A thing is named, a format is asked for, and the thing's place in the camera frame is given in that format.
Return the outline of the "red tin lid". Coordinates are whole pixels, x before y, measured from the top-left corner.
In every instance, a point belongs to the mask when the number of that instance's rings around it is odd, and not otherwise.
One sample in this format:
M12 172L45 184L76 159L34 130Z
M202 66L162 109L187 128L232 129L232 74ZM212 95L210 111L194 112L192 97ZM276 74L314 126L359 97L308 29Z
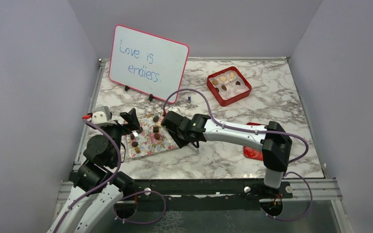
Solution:
M251 126L263 126L263 127L267 126L266 124L259 124L259 123L254 123L254 122L248 122L247 125L251 125ZM250 148L250 147L243 146L243 154L244 154L244 156L246 158L263 161L263 153L262 153L262 151L259 151L259 150L256 150L256 149L253 149L253 148Z

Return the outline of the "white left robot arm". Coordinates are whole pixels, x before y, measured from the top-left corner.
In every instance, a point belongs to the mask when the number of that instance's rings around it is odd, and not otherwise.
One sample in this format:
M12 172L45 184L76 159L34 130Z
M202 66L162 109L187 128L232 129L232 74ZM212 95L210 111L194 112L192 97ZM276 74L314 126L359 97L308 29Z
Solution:
M120 171L125 151L122 137L140 129L136 109L112 119L107 106L94 109L82 121L100 134L91 137L83 152L86 160L70 176L73 183L66 203L49 228L50 233L89 233L109 208L133 194L134 180Z

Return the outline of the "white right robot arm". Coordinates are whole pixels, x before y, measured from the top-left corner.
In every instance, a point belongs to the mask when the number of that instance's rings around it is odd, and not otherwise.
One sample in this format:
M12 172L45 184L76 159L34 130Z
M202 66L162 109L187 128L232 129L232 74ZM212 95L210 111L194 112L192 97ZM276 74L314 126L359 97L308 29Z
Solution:
M180 148L188 144L198 148L200 142L217 141L261 152L266 168L261 192L268 198L280 192L282 178L288 169L292 139L279 123L270 121L268 125L242 125L204 114L195 114L189 119L175 111L168 111L161 125Z

